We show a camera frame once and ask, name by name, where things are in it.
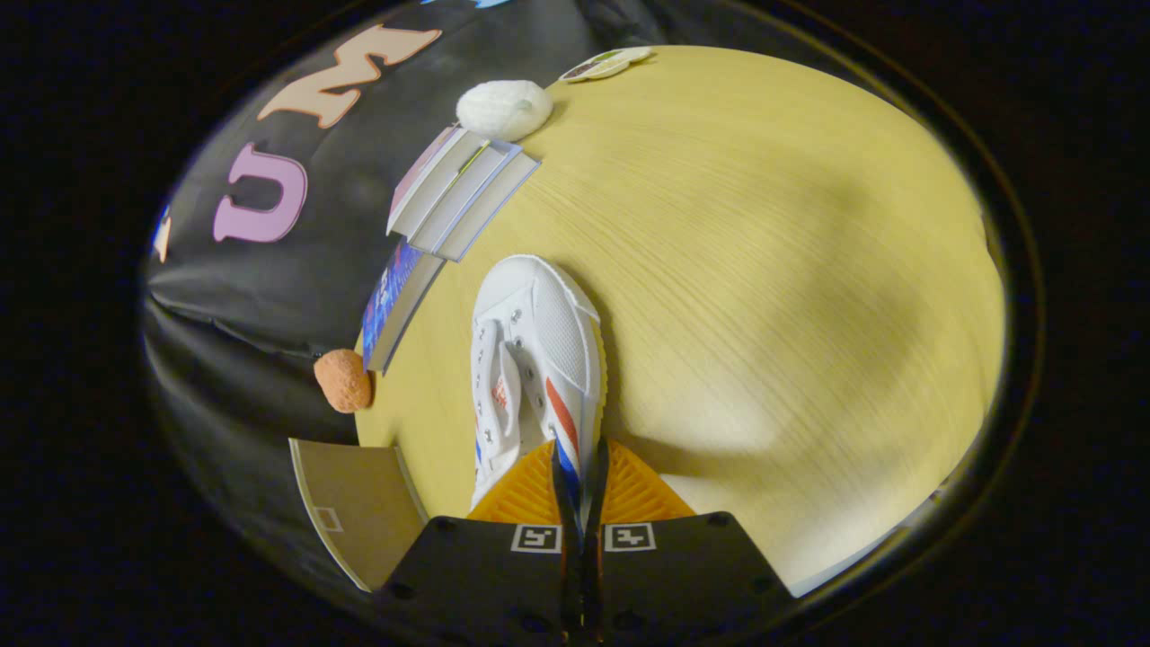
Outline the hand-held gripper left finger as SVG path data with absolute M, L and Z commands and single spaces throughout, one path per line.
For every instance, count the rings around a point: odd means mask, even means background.
M 562 646 L 572 621 L 572 533 L 555 442 L 523 459 L 469 517 L 438 516 L 376 594 L 407 646 Z

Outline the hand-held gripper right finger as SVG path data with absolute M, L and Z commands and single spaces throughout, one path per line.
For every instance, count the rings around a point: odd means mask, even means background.
M 785 623 L 793 596 L 733 513 L 695 513 L 615 439 L 598 467 L 588 584 L 600 644 L 739 646 Z

